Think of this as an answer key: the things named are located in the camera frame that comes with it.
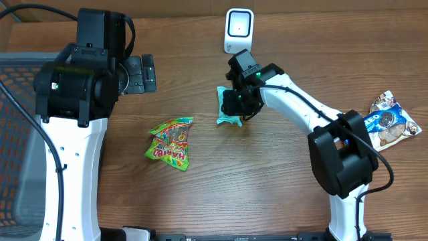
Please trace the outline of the mint green tissue packet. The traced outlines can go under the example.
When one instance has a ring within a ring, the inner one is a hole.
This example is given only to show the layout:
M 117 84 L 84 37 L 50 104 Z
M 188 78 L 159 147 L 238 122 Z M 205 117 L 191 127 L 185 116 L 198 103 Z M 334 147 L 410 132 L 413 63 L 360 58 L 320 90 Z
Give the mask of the mint green tissue packet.
M 220 125 L 221 123 L 230 123 L 230 124 L 237 124 L 239 127 L 242 127 L 243 124 L 241 122 L 241 119 L 238 116 L 228 116 L 221 110 L 221 107 L 223 106 L 223 96 L 226 90 L 230 90 L 230 88 L 226 88 L 224 86 L 217 87 L 218 100 L 219 100 L 219 114 L 217 118 L 217 124 Z

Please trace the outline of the green Haribo gummy bag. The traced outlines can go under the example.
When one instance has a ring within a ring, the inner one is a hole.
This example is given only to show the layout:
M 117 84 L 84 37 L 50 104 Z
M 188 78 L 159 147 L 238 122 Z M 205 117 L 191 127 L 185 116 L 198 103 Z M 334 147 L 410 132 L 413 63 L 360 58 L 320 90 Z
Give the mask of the green Haribo gummy bag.
M 172 118 L 149 130 L 154 139 L 144 155 L 186 171 L 189 166 L 187 137 L 192 124 L 193 117 L 185 116 Z

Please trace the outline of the blue snack packet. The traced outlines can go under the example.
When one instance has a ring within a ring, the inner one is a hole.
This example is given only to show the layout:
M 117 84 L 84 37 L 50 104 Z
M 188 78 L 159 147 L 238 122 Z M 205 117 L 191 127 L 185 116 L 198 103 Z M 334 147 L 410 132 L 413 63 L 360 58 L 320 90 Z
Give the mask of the blue snack packet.
M 407 119 L 402 115 L 402 108 L 394 105 L 389 109 L 377 110 L 364 117 L 364 124 L 369 133 L 377 133 L 398 124 L 406 124 Z

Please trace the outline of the beige dried mushroom bag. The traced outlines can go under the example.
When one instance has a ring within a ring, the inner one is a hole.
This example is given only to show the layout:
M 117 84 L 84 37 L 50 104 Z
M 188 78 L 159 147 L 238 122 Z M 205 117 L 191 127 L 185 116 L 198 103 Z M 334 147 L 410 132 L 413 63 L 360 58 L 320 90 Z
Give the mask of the beige dried mushroom bag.
M 368 111 L 368 115 L 377 110 L 389 109 L 394 105 L 399 105 L 401 107 L 392 92 L 390 90 L 385 91 L 372 103 L 372 106 Z M 368 133 L 372 146 L 377 151 L 387 149 L 390 146 L 397 144 L 399 141 L 402 141 L 403 139 L 418 135 L 422 131 L 421 127 L 407 114 L 403 108 L 402 115 L 407 119 L 406 124 L 398 124 L 377 133 Z

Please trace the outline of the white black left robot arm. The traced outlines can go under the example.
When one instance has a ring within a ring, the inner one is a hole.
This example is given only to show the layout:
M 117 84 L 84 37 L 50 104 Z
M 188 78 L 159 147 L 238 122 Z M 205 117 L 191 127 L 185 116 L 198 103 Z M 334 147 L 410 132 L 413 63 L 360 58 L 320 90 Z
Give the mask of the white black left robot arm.
M 77 23 L 76 41 L 34 80 L 46 154 L 41 239 L 151 241 L 147 228 L 101 227 L 97 193 L 108 119 L 121 96 L 156 90 L 153 56 L 132 55 L 125 14 L 81 9 Z

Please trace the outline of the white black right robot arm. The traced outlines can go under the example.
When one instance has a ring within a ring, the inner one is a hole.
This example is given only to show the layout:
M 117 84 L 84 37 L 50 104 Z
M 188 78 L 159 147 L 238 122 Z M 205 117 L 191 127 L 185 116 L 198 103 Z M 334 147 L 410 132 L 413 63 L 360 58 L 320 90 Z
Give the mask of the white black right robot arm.
M 277 65 L 265 67 L 248 50 L 228 61 L 232 88 L 223 94 L 221 110 L 244 120 L 262 107 L 272 108 L 308 138 L 312 173 L 330 196 L 328 240 L 372 240 L 364 224 L 364 192 L 379 163 L 363 118 L 354 110 L 343 114 L 298 87 Z

